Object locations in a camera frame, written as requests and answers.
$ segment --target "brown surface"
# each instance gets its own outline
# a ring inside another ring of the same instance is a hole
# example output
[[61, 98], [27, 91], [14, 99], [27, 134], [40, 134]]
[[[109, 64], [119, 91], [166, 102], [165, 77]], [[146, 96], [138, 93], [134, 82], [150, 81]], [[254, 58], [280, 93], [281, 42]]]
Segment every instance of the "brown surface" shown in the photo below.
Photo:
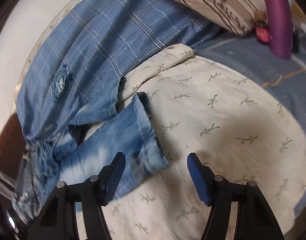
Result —
[[25, 145], [18, 115], [14, 114], [0, 135], [0, 171], [16, 179]]

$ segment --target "silver bolt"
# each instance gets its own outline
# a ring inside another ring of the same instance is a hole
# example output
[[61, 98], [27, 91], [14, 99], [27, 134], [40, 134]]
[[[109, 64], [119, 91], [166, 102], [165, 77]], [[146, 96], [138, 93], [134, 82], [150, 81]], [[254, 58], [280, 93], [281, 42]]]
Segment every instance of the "silver bolt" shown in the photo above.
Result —
[[64, 183], [63, 181], [60, 181], [60, 182], [56, 185], [56, 187], [57, 187], [57, 188], [62, 188], [62, 187], [64, 187], [64, 185], [65, 185], [65, 183]]
[[99, 176], [93, 175], [90, 177], [90, 181], [97, 181], [99, 179]]
[[251, 180], [251, 181], [248, 182], [248, 185], [251, 186], [251, 187], [256, 187], [257, 183], [255, 181]]
[[220, 175], [216, 175], [216, 176], [215, 176], [215, 180], [218, 181], [218, 182], [223, 181], [223, 179], [224, 179], [224, 178], [223, 178], [222, 176], [220, 176]]

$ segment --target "purple bottle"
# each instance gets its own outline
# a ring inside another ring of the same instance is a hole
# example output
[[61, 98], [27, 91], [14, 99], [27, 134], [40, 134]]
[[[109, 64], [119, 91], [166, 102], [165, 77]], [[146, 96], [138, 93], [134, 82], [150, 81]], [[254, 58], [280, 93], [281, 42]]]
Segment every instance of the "purple bottle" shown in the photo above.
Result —
[[291, 58], [292, 31], [291, 10], [288, 0], [265, 0], [269, 23], [270, 51], [282, 58]]

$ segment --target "black object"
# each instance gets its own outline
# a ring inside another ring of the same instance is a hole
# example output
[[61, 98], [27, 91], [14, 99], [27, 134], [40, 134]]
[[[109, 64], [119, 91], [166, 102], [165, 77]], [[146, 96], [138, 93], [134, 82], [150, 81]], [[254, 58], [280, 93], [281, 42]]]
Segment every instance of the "black object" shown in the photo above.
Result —
[[111, 165], [85, 182], [67, 186], [59, 182], [34, 222], [28, 240], [79, 239], [75, 202], [82, 202], [88, 240], [111, 240], [101, 206], [114, 197], [125, 168], [125, 155], [117, 153]]
[[256, 182], [241, 185], [215, 176], [195, 153], [187, 157], [187, 167], [200, 199], [212, 207], [202, 240], [225, 240], [232, 202], [238, 202], [234, 240], [284, 240]]

